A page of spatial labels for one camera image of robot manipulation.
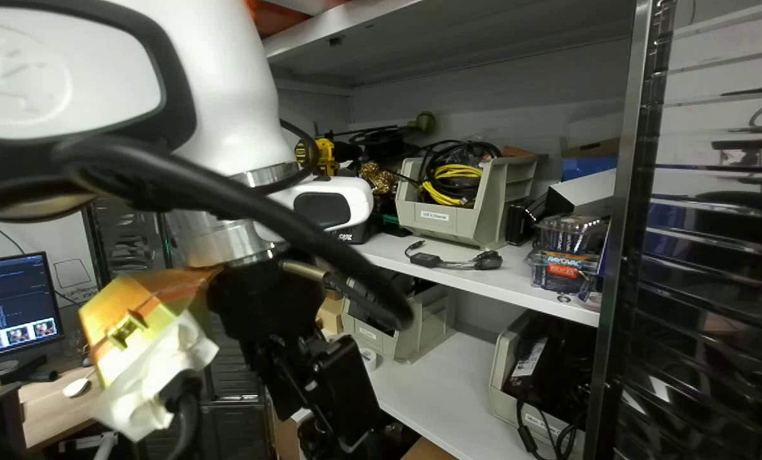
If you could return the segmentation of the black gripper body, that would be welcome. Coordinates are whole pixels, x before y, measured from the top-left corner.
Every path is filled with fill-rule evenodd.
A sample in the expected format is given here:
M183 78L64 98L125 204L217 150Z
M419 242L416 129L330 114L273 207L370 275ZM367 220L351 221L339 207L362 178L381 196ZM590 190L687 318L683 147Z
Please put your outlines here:
M327 340L314 316L325 299L319 280L279 263L223 268L208 285L208 304L224 334L260 376L280 422L300 409L306 460L387 460L384 411L353 337Z

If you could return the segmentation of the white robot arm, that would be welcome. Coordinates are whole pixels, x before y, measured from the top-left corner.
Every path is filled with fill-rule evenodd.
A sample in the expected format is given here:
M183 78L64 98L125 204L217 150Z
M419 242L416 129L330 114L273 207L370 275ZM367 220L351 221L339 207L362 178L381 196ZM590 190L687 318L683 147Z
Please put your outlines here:
M117 196L171 220L179 265L110 280L78 311L128 438L176 428L196 460L215 311L306 460L384 460L384 411L353 340L318 325L327 290L387 327L411 318L378 268L289 196L304 178L246 0L0 0L0 220Z

